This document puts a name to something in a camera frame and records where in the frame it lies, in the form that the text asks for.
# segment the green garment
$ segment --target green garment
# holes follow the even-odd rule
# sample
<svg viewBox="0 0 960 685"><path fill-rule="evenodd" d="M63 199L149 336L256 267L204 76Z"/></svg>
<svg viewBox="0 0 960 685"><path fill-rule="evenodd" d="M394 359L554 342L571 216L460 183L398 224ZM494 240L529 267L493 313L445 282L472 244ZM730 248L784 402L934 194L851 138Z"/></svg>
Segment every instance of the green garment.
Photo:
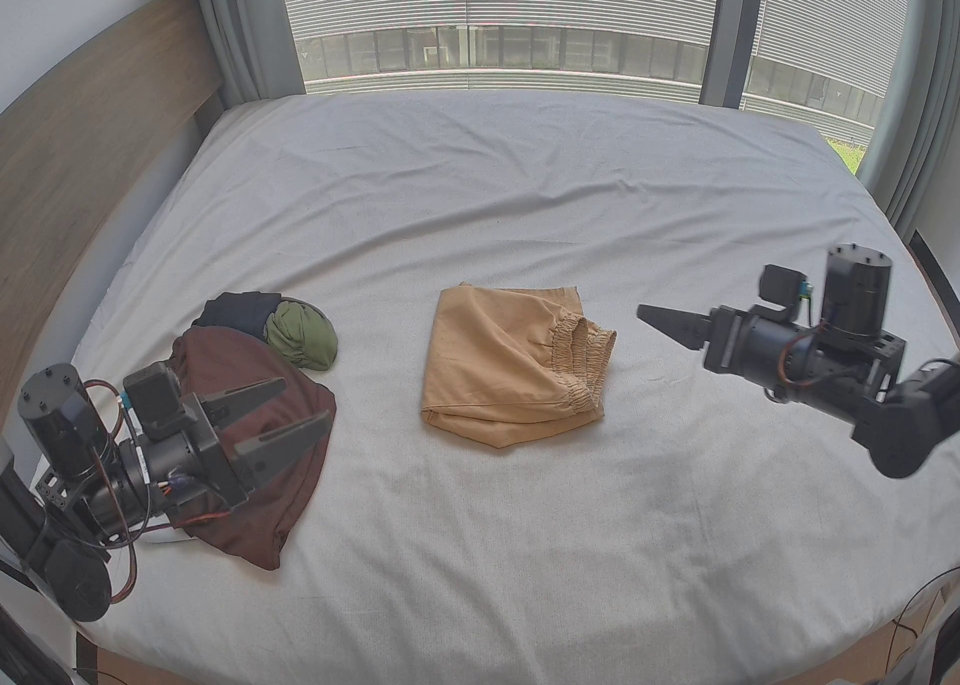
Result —
<svg viewBox="0 0 960 685"><path fill-rule="evenodd" d="M328 370L337 356L337 333L330 320L303 301L280 301L263 333L266 342L296 367Z"/></svg>

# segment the lawn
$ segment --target lawn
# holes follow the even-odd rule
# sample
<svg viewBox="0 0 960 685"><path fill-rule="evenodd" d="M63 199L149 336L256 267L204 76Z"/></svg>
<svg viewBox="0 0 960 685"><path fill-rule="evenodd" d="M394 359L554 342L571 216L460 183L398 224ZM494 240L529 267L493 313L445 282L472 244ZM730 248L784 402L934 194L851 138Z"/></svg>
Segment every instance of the lawn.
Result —
<svg viewBox="0 0 960 685"><path fill-rule="evenodd" d="M856 175L857 168L860 167L860 161L863 160L863 154L867 151L866 146L858 146L855 143L847 143L845 140L826 139L826 142L833 147L833 151L840 155L849 171Z"/></svg>

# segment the bed frame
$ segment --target bed frame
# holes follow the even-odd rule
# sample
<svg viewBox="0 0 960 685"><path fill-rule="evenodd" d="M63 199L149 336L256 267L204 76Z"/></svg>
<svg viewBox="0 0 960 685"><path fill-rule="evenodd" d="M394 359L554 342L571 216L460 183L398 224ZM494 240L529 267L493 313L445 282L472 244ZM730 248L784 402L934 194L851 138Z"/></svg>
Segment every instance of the bed frame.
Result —
<svg viewBox="0 0 960 685"><path fill-rule="evenodd" d="M153 0L0 114L0 417L97 230L222 82L197 0Z"/></svg>

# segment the white bed sheet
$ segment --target white bed sheet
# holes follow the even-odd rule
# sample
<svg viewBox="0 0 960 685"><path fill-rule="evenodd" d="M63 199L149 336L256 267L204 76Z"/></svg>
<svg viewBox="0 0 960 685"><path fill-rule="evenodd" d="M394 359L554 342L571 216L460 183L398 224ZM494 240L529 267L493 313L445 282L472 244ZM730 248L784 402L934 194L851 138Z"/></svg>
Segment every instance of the white bed sheet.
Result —
<svg viewBox="0 0 960 685"><path fill-rule="evenodd" d="M894 257L905 370L954 351L905 247L810 127L593 94L301 96L214 128L75 364L119 382L222 291L340 337L318 488L261 571L145 544L101 645L213 683L765 682L888 621L960 560L960 446L904 481L849 428L716 376L639 302L755 303L764 264ZM441 289L576 285L618 339L606 418L495 450L428 427ZM111 565L122 583L126 559Z"/></svg>

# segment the dark blue cloth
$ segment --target dark blue cloth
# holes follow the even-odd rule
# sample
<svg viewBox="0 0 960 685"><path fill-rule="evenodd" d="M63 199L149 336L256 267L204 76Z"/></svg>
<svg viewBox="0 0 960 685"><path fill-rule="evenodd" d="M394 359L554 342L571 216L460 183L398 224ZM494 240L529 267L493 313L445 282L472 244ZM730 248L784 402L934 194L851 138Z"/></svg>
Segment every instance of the dark blue cloth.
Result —
<svg viewBox="0 0 960 685"><path fill-rule="evenodd" d="M199 328L233 328L261 342L267 318L277 311L282 296L279 293L221 293L203 305L203 313L193 321Z"/></svg>

